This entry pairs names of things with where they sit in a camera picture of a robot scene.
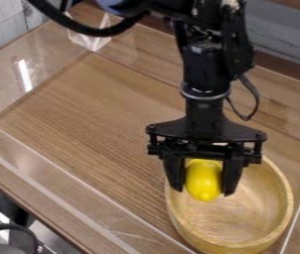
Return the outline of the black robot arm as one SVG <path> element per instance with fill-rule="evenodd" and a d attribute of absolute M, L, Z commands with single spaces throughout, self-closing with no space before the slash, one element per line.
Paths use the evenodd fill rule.
<path fill-rule="evenodd" d="M 185 116 L 146 127 L 149 153 L 164 161 L 172 189 L 188 182 L 185 161 L 223 163 L 221 193 L 231 195 L 243 169 L 262 162 L 267 134 L 225 116 L 231 83 L 255 86 L 244 74 L 253 68 L 253 46 L 245 30 L 245 0 L 97 0 L 99 7 L 128 18 L 145 11 L 173 20 L 177 46 L 184 61 L 181 94 Z"/>

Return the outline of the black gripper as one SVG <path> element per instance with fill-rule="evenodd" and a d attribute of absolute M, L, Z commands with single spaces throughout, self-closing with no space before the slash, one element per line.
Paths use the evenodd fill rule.
<path fill-rule="evenodd" d="M 231 90 L 197 90 L 185 82 L 184 117 L 150 124 L 148 153 L 164 161 L 168 181 L 174 191 L 184 190 L 185 159 L 224 161 L 223 193 L 232 195 L 243 174 L 243 166 L 262 163 L 262 145 L 267 134 L 240 125 L 225 116 Z"/>

